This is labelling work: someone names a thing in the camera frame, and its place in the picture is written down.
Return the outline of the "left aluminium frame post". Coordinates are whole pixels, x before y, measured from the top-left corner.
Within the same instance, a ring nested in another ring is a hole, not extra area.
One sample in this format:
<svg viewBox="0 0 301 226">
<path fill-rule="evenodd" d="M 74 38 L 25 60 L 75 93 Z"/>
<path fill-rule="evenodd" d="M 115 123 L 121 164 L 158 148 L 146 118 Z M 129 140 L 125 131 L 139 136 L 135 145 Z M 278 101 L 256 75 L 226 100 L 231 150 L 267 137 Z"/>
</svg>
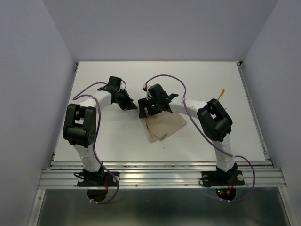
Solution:
<svg viewBox="0 0 301 226">
<path fill-rule="evenodd" d="M 27 224 L 28 226 L 36 226 L 38 224 L 39 215 L 41 212 L 41 208 L 45 196 L 45 191 L 46 191 L 45 189 L 38 189 L 36 192 L 31 214 Z"/>
</svg>

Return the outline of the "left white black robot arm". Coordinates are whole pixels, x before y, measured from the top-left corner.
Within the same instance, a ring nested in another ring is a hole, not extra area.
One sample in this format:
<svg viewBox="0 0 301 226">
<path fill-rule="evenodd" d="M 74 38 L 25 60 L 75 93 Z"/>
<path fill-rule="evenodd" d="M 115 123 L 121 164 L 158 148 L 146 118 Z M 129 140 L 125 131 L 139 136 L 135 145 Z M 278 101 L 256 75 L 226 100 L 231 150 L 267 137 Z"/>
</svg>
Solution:
<svg viewBox="0 0 301 226">
<path fill-rule="evenodd" d="M 75 173 L 79 187 L 105 186 L 110 179 L 117 184 L 118 174 L 111 174 L 98 158 L 95 145 L 101 122 L 101 110 L 117 104 L 121 110 L 136 110 L 126 91 L 126 83 L 119 77 L 110 76 L 108 82 L 99 82 L 100 88 L 94 95 L 86 94 L 86 89 L 73 97 L 87 99 L 79 104 L 69 104 L 63 125 L 63 138 L 77 151 L 83 170 Z"/>
</svg>

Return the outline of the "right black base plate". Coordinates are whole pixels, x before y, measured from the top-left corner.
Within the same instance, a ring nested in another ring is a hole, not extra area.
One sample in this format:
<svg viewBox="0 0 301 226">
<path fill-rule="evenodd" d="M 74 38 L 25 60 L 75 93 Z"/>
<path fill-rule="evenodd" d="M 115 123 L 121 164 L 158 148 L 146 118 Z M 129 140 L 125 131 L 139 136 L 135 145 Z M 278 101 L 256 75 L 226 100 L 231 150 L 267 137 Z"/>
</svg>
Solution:
<svg viewBox="0 0 301 226">
<path fill-rule="evenodd" d="M 234 183 L 235 186 L 245 184 L 242 171 L 237 170 L 234 173 L 223 171 L 202 171 L 202 183 L 204 186 L 229 186 Z"/>
</svg>

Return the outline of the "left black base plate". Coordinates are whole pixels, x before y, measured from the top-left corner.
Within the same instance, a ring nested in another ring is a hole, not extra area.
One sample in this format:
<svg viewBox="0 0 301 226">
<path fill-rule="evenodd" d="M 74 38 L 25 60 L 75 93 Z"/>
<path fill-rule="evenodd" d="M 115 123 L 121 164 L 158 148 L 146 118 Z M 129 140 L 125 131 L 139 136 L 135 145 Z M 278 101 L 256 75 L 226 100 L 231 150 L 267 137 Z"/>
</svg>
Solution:
<svg viewBox="0 0 301 226">
<path fill-rule="evenodd" d="M 107 171 L 102 173 L 85 174 L 84 172 L 74 173 L 78 187 L 117 187 L 117 181 Z"/>
</svg>

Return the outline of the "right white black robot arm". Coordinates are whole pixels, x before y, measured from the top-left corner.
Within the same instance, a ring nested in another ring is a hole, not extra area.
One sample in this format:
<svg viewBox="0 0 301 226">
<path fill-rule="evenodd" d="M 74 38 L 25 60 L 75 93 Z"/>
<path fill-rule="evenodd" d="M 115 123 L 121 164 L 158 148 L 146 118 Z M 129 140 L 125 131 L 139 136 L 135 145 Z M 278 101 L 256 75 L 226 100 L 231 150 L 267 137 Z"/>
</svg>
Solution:
<svg viewBox="0 0 301 226">
<path fill-rule="evenodd" d="M 217 99 L 208 102 L 188 100 L 178 94 L 167 94 L 161 85 L 144 85 L 146 97 L 139 99 L 139 118 L 145 119 L 148 131 L 165 139 L 184 125 L 187 115 L 198 119 L 201 135 L 214 147 L 216 171 L 202 172 L 204 186 L 227 185 L 235 179 L 237 164 L 230 146 L 232 119 Z"/>
</svg>

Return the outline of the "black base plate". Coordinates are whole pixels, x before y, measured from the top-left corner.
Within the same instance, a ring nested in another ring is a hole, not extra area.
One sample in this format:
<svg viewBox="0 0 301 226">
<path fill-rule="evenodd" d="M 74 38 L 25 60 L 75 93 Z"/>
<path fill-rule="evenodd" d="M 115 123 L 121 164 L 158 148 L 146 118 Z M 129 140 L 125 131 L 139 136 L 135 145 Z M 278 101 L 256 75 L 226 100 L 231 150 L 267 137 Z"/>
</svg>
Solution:
<svg viewBox="0 0 301 226">
<path fill-rule="evenodd" d="M 237 170 L 234 173 L 223 171 L 202 171 L 202 183 L 204 186 L 229 186 L 234 183 L 235 186 L 245 184 L 242 171 Z"/>
<path fill-rule="evenodd" d="M 107 171 L 102 173 L 85 174 L 84 172 L 74 173 L 78 187 L 117 187 L 117 181 Z"/>
</svg>

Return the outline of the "beige cloth napkin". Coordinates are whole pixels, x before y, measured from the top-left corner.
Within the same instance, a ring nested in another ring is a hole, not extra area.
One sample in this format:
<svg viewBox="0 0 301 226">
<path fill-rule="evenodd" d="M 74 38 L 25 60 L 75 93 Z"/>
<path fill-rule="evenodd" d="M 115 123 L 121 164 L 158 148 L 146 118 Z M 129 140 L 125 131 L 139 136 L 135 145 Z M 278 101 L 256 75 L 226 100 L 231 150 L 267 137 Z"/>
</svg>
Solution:
<svg viewBox="0 0 301 226">
<path fill-rule="evenodd" d="M 170 112 L 161 112 L 140 120 L 151 143 L 168 138 L 187 124 L 179 113 Z"/>
</svg>

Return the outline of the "aluminium mounting rail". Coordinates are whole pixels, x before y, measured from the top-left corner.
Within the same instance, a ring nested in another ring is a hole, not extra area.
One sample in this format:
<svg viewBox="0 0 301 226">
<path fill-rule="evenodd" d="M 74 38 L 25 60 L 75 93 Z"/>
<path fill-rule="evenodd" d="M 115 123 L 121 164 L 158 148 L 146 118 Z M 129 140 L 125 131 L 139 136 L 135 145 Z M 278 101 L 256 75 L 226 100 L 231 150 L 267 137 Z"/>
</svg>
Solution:
<svg viewBox="0 0 301 226">
<path fill-rule="evenodd" d="M 245 187 L 285 187 L 286 181 L 280 168 L 273 167 L 270 160 L 255 161 L 253 169 L 244 161 L 238 162 L 243 172 Z M 120 173 L 121 189 L 152 188 L 199 188 L 202 171 L 215 170 L 215 162 L 106 162 L 110 171 Z M 54 161 L 49 169 L 42 171 L 39 189 L 76 189 L 77 179 L 73 175 L 82 170 L 79 161 Z"/>
</svg>

